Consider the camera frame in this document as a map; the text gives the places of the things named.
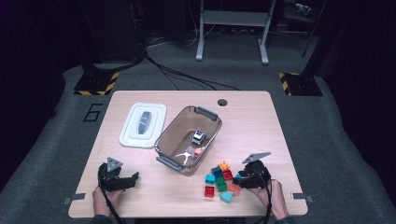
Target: plastic bin handle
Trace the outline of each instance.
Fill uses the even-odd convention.
[[[180,166],[179,164],[175,163],[174,161],[169,160],[166,157],[162,157],[162,156],[157,157],[157,161],[162,162],[164,165],[174,169],[175,171],[177,171],[179,173],[181,173],[181,170],[183,169],[182,166]]]
[[[203,108],[201,106],[198,106],[195,109],[195,112],[198,113],[198,114],[202,114],[202,115],[212,119],[213,121],[216,121],[216,119],[218,118],[218,115],[216,113],[214,113],[214,112],[212,112],[212,111],[210,111],[208,109],[205,109],[205,108]]]

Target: green block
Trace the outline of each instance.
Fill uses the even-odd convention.
[[[216,187],[218,188],[218,192],[227,190],[227,183],[224,181],[223,178],[217,178],[215,182],[216,182]]]

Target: yellow and black tape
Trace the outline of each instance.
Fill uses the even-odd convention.
[[[119,77],[120,73],[114,74],[110,82],[108,83],[107,87],[105,90],[102,91],[75,91],[75,95],[109,95],[111,93],[111,90],[113,90],[114,85],[116,84],[116,80]]]
[[[279,73],[280,81],[282,82],[283,91],[286,95],[291,95],[290,87],[286,81],[286,75],[299,76],[299,73]]]

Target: toy block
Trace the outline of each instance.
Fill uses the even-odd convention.
[[[215,187],[205,186],[205,197],[214,198],[215,197]]]
[[[223,171],[223,176],[225,181],[233,179],[233,173],[231,172],[231,170]]]
[[[233,193],[230,191],[220,194],[220,199],[225,203],[230,203],[232,198],[233,198]]]
[[[212,174],[215,176],[216,179],[223,178],[222,171],[219,167],[212,168]]]
[[[216,183],[216,187],[218,187],[219,192],[227,190],[227,183],[224,181],[223,178],[217,178],[215,180],[215,183]]]
[[[225,170],[230,169],[230,166],[228,165],[228,163],[226,161],[222,161],[221,163],[219,163],[219,168],[222,171],[225,171]]]
[[[213,175],[206,175],[205,182],[206,182],[206,184],[214,185],[215,184],[215,177]]]
[[[238,179],[242,178],[242,176],[239,173],[237,175],[235,175],[234,177],[238,178]]]
[[[241,187],[239,187],[238,185],[235,184],[228,184],[227,185],[227,190],[232,192],[233,195],[238,196],[239,195],[239,190],[241,189]]]
[[[194,151],[194,157],[199,157],[201,155],[201,152],[202,152],[202,150],[200,147],[196,148]]]

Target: black equipment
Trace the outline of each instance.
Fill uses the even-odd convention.
[[[106,199],[108,208],[110,209],[111,213],[116,218],[119,224],[125,223],[125,220],[122,220],[117,214],[113,204],[107,198],[106,191],[112,192],[114,190],[126,190],[129,188],[133,188],[137,178],[139,177],[139,172],[136,172],[131,177],[120,178],[119,174],[122,165],[123,163],[120,161],[116,161],[112,158],[107,158],[107,163],[104,162],[101,166],[99,166],[98,171],[99,188]]]
[[[243,171],[238,172],[242,177],[233,178],[233,183],[239,185],[242,189],[265,189],[271,180],[271,175],[262,161],[253,161],[245,166]]]
[[[271,196],[272,196],[272,189],[268,188],[268,186],[271,186],[271,175],[268,172],[268,169],[264,166],[262,161],[258,159],[260,157],[260,154],[252,154],[250,157],[248,157],[245,161],[248,161],[251,159],[251,162],[249,162],[243,171],[239,171],[238,174],[240,174],[242,177],[234,177],[233,178],[233,184],[239,185],[242,189],[265,189],[268,194],[268,205],[267,205],[267,212],[265,214],[263,224],[268,223],[268,220],[270,218],[271,214]]]

